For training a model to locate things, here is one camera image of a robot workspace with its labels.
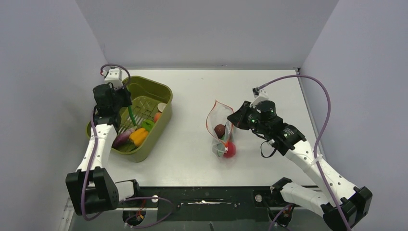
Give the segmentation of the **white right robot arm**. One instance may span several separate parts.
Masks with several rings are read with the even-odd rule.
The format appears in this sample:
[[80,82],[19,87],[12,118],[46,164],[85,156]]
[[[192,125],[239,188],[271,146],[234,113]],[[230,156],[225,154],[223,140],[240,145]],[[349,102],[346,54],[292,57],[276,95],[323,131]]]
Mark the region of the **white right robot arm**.
[[274,204],[299,205],[321,216],[333,231],[355,227],[368,213],[372,192],[357,187],[312,150],[310,142],[295,126],[276,114],[275,103],[261,101],[255,107],[245,101],[240,109],[227,117],[236,128],[249,130],[296,164],[319,188],[318,191],[281,178],[271,186]]

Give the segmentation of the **red yellow apple toy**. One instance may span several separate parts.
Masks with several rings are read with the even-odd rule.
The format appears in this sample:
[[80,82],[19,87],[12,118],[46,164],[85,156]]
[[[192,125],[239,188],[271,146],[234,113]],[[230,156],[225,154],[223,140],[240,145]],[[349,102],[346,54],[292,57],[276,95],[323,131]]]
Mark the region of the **red yellow apple toy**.
[[236,146],[233,142],[227,142],[226,151],[223,154],[224,158],[232,158],[236,155]]

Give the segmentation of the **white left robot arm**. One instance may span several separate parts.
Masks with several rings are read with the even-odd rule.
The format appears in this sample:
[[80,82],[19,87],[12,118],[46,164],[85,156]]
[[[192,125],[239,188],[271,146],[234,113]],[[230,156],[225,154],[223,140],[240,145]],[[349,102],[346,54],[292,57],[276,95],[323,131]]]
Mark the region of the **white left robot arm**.
[[91,221],[105,211],[117,209],[120,202],[135,196],[136,180],[115,183],[106,165],[121,124],[120,110],[131,105],[124,85],[101,84],[93,88],[96,102],[90,119],[90,136],[85,155],[65,183],[75,213]]

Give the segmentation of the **clear zip bag orange zipper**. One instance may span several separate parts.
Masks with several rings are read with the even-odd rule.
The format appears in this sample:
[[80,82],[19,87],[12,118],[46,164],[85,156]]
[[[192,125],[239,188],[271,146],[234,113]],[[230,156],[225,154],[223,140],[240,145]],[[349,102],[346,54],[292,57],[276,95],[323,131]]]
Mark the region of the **clear zip bag orange zipper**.
[[212,137],[212,152],[218,158],[230,159],[236,155],[233,142],[234,126],[228,120],[234,110],[217,100],[207,115],[205,127]]

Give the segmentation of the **dark red round fruit toy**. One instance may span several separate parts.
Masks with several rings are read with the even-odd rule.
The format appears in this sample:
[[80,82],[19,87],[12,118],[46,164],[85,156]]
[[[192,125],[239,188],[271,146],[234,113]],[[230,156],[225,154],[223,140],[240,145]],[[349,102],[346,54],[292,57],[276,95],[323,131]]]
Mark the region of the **dark red round fruit toy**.
[[226,133],[226,125],[218,124],[214,127],[214,132],[218,139],[222,139]]

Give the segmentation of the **green chili pepper toy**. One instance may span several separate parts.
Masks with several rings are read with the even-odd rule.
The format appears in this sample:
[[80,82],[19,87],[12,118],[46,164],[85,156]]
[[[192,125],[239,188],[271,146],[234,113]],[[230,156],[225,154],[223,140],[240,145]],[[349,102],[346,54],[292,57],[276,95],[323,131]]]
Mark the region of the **green chili pepper toy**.
[[226,151],[227,147],[227,142],[230,140],[230,132],[231,132],[231,126],[226,125],[226,133],[222,139],[219,139],[221,142],[218,142],[215,145],[215,153],[217,154],[218,157],[223,157],[224,152]]

